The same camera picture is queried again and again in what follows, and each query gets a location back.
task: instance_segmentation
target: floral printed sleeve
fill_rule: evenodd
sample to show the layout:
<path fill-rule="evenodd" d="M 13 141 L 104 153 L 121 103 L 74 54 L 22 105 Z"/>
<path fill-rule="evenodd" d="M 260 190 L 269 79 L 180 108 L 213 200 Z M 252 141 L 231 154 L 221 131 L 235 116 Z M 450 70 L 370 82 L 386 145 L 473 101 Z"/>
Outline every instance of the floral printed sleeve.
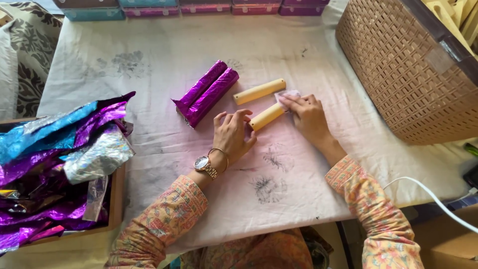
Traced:
<path fill-rule="evenodd" d="M 156 268 L 164 249 L 185 234 L 207 207 L 199 187 L 180 176 L 118 235 L 106 268 Z"/>
<path fill-rule="evenodd" d="M 367 231 L 363 268 L 423 268 L 410 223 L 357 161 L 344 157 L 327 173 L 326 180 L 345 198 Z"/>

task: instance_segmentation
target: beige plastic basket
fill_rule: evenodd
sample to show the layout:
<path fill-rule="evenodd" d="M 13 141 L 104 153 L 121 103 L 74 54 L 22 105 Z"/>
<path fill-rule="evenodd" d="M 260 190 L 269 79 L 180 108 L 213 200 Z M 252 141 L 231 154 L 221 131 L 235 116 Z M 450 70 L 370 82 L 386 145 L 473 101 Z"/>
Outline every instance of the beige plastic basket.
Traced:
<path fill-rule="evenodd" d="M 336 36 L 401 140 L 478 136 L 478 62 L 420 0 L 350 0 Z"/>

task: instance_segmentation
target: orange patterned kurta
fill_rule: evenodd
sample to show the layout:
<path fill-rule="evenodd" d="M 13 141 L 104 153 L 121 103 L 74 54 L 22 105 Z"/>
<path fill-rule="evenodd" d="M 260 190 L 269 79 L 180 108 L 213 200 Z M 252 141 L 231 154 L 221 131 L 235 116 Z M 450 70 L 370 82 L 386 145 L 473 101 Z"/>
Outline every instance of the orange patterned kurta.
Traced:
<path fill-rule="evenodd" d="M 423 268 L 420 247 L 405 216 L 376 180 L 350 157 L 326 175 L 367 231 L 363 268 Z M 180 176 L 171 187 L 120 233 L 106 267 L 156 268 L 165 248 L 185 234 L 207 208 L 198 186 Z M 298 228 L 246 237 L 181 256 L 185 268 L 312 268 Z"/>

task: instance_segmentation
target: bangle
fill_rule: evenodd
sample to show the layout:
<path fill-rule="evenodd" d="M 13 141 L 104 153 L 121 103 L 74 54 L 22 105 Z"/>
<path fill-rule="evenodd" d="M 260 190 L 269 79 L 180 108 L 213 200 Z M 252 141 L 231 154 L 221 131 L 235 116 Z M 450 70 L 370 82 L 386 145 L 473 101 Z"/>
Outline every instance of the bangle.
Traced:
<path fill-rule="evenodd" d="M 224 171 L 226 171 L 229 167 L 229 159 L 228 159 L 228 155 L 224 152 L 224 150 L 222 150 L 218 147 L 214 147 L 207 153 L 207 155 L 209 156 L 209 154 L 211 154 L 211 152 L 213 152 L 215 149 L 220 150 L 222 153 L 224 153 L 224 156 L 226 156 L 227 164 L 226 164 L 226 168 L 224 169 Z"/>

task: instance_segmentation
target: watch face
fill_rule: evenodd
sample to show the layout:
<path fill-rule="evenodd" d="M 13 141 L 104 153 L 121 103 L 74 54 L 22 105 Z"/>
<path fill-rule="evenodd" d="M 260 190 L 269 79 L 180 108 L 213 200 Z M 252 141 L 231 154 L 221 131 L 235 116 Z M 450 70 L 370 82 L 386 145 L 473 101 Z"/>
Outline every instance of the watch face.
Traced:
<path fill-rule="evenodd" d="M 208 158 L 206 156 L 202 156 L 197 158 L 196 162 L 194 163 L 195 169 L 202 169 L 206 166 Z"/>

